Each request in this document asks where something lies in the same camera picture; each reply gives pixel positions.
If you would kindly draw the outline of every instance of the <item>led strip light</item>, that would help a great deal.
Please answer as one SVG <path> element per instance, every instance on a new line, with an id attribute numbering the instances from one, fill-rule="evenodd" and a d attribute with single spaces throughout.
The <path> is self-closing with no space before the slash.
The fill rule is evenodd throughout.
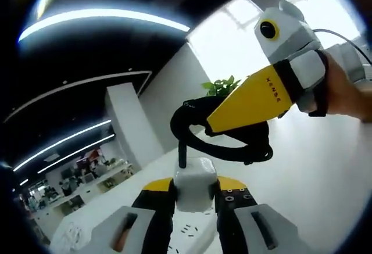
<path id="1" fill-rule="evenodd" d="M 83 151 L 83 150 L 85 150 L 85 149 L 87 149 L 87 148 L 90 148 L 90 147 L 93 146 L 93 145 L 99 144 L 100 142 L 103 142 L 103 141 L 105 141 L 105 140 L 107 140 L 107 139 L 109 139 L 109 138 L 112 138 L 112 137 L 114 137 L 114 136 L 115 136 L 115 134 L 112 134 L 112 135 L 110 135 L 110 136 L 107 136 L 106 138 L 103 138 L 103 139 L 100 139 L 100 140 L 97 141 L 97 142 L 94 142 L 93 144 L 87 145 L 87 146 L 85 146 L 85 147 L 79 149 L 78 151 L 75 151 L 75 152 L 73 152 L 73 153 L 71 153 L 71 154 L 65 156 L 64 158 L 59 159 L 57 162 L 54 162 L 53 164 L 50 164 L 49 166 L 45 167 L 44 169 L 38 171 L 37 173 L 40 174 L 40 173 L 42 173 L 43 171 L 48 170 L 50 167 L 52 167 L 52 166 L 58 164 L 59 162 L 62 162 L 62 161 L 64 161 L 64 160 L 66 160 L 67 158 L 70 158 L 71 156 L 73 156 L 73 155 L 75 155 L 75 154 L 77 154 L 77 153 L 79 153 L 79 152 L 81 152 L 81 151 Z"/>
<path id="2" fill-rule="evenodd" d="M 25 184 L 26 182 L 28 182 L 28 179 L 22 181 L 19 185 L 22 186 L 22 185 Z"/>
<path id="3" fill-rule="evenodd" d="M 147 22 L 152 23 L 159 23 L 165 26 L 173 27 L 179 29 L 181 31 L 189 31 L 190 28 L 176 23 L 172 20 L 167 20 L 162 17 L 135 12 L 130 10 L 121 10 L 121 9 L 83 9 L 83 10 L 75 10 L 70 12 L 61 13 L 55 16 L 47 17 L 44 20 L 40 20 L 34 23 L 32 26 L 26 28 L 18 39 L 18 42 L 25 39 L 27 36 L 35 33 L 36 31 L 52 26 L 54 24 L 58 24 L 61 22 L 66 22 L 68 20 L 76 20 L 76 19 L 84 19 L 88 17 L 125 17 L 128 19 L 136 19 L 136 20 L 145 20 Z"/>
<path id="4" fill-rule="evenodd" d="M 69 136 L 69 137 L 67 137 L 67 138 L 64 138 L 64 139 L 62 139 L 62 140 L 56 142 L 55 144 L 52 144 L 51 146 L 48 146 L 47 148 L 44 148 L 43 150 L 39 151 L 39 152 L 36 153 L 35 155 L 33 155 L 33 156 L 31 156 L 30 158 L 28 158 L 28 159 L 26 159 L 25 161 L 23 161 L 21 164 L 19 164 L 17 167 L 15 167 L 15 168 L 13 169 L 13 171 L 18 171 L 20 168 L 22 168 L 24 165 L 26 165 L 29 161 L 33 160 L 34 158 L 36 158 L 36 157 L 39 156 L 40 154 L 43 154 L 44 152 L 50 150 L 51 148 L 54 148 L 55 146 L 60 145 L 61 143 L 66 142 L 67 140 L 72 139 L 72 138 L 74 138 L 74 137 L 76 137 L 76 136 L 78 136 L 78 135 L 80 135 L 80 134 L 82 134 L 82 133 L 85 133 L 85 132 L 87 132 L 87 131 L 89 131 L 89 130 L 92 130 L 92 129 L 94 129 L 94 128 L 97 128 L 97 127 L 99 127 L 99 126 L 105 125 L 105 124 L 110 123 L 110 122 L 111 122 L 111 119 L 106 120 L 106 121 L 101 122 L 101 123 L 98 123 L 98 124 L 96 124 L 96 125 L 94 125 L 94 126 L 88 127 L 87 129 L 84 129 L 84 130 L 82 130 L 82 131 L 79 131 L 78 133 L 75 133 L 75 134 L 73 134 L 73 135 L 71 135 L 71 136 Z"/>

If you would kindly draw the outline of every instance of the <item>white cube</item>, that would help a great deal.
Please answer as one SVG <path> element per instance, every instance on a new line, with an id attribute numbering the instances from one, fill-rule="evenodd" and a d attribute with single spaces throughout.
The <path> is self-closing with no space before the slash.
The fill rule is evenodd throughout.
<path id="1" fill-rule="evenodd" d="M 182 212 L 204 212 L 212 206 L 211 187 L 217 172 L 208 158 L 187 158 L 187 166 L 176 166 L 177 209 Z"/>

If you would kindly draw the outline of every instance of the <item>black strap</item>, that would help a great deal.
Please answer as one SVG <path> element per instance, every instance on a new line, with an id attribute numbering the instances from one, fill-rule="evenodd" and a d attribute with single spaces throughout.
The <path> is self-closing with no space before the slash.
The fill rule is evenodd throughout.
<path id="1" fill-rule="evenodd" d="M 324 117 L 327 115 L 328 112 L 328 59 L 324 53 L 321 51 L 315 50 L 315 52 L 319 55 L 324 67 L 325 67 L 325 75 L 324 79 L 316 85 L 313 89 L 315 104 L 317 109 L 314 112 L 309 113 L 310 117 Z"/>
<path id="2" fill-rule="evenodd" d="M 285 90 L 287 90 L 292 103 L 296 103 L 305 90 L 302 88 L 295 72 L 291 68 L 291 62 L 288 59 L 284 59 L 273 64 L 273 67 L 283 83 Z"/>
<path id="3" fill-rule="evenodd" d="M 210 114 L 225 100 L 225 96 L 207 96 L 199 99 L 185 101 L 183 106 L 174 113 L 170 128 L 179 140 L 181 152 L 179 156 L 185 158 L 184 145 L 198 151 L 207 153 L 216 158 L 227 161 L 253 162 L 267 161 L 273 157 L 273 150 L 269 145 L 269 126 L 266 121 L 244 126 L 220 133 L 214 133 L 207 122 Z M 240 148 L 228 148 L 208 144 L 196 137 L 189 129 L 190 125 L 202 125 L 208 136 L 227 135 L 246 144 Z"/>

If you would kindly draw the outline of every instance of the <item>potted plant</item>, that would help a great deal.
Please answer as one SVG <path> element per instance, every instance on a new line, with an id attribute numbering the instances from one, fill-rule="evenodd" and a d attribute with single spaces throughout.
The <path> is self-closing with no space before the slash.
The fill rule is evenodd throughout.
<path id="1" fill-rule="evenodd" d="M 202 87 L 208 90 L 207 96 L 227 96 L 238 87 L 240 80 L 234 80 L 234 76 L 231 76 L 228 80 L 203 83 Z"/>

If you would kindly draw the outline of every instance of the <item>white wall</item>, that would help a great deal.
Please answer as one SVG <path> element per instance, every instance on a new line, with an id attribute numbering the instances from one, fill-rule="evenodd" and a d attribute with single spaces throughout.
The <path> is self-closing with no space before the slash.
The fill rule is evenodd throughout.
<path id="1" fill-rule="evenodd" d="M 107 87 L 105 104 L 117 139 L 134 170 L 141 170 L 164 154 L 131 83 Z"/>
<path id="2" fill-rule="evenodd" d="M 206 90 L 201 84 L 207 81 L 209 78 L 204 69 L 185 44 L 140 96 L 142 108 L 165 152 L 177 146 L 169 126 L 173 113 L 185 100 L 205 96 Z"/>
<path id="3" fill-rule="evenodd" d="M 125 153 L 123 152 L 121 146 L 119 145 L 119 140 L 117 138 L 101 145 L 100 149 L 107 161 L 110 161 L 111 158 L 126 160 Z"/>

